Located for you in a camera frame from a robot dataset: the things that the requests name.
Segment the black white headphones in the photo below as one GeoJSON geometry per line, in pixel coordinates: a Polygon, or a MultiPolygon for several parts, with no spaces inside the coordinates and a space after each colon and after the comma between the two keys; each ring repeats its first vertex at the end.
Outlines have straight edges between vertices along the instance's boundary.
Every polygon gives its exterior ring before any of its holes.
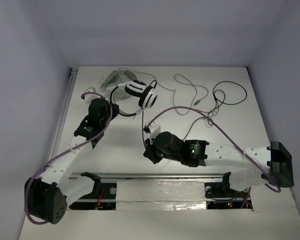
{"type": "Polygon", "coordinates": [[[126,93],[133,97],[139,98],[139,109],[135,113],[125,113],[119,109],[118,114],[123,117],[135,117],[146,109],[150,109],[158,98],[157,80],[153,80],[150,85],[145,84],[139,80],[130,80],[127,83],[120,83],[110,93],[109,100],[112,104],[115,103],[115,92],[118,88],[123,88],[126,93]]]}

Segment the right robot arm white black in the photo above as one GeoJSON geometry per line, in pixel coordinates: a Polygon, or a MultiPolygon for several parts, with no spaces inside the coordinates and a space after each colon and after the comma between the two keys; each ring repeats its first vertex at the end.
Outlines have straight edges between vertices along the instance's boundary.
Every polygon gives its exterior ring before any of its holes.
{"type": "Polygon", "coordinates": [[[181,140],[165,131],[145,140],[143,155],[153,164],[168,159],[191,168],[241,168],[241,171],[227,170],[223,174],[220,189],[228,197],[259,185],[279,188],[294,186],[292,155],[277,141],[272,141],[266,147],[238,149],[236,146],[217,145],[205,140],[181,140]]]}

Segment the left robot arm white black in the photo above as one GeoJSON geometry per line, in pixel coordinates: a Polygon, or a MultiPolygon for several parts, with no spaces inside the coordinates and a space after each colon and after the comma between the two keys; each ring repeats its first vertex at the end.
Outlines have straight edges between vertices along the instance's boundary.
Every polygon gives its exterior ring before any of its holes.
{"type": "Polygon", "coordinates": [[[93,99],[88,114],[74,131],[66,150],[56,155],[24,185],[24,211],[35,225],[57,224],[74,202],[86,195],[101,193],[100,176],[83,172],[71,180],[75,168],[91,153],[104,136],[119,106],[104,98],[93,99]]]}

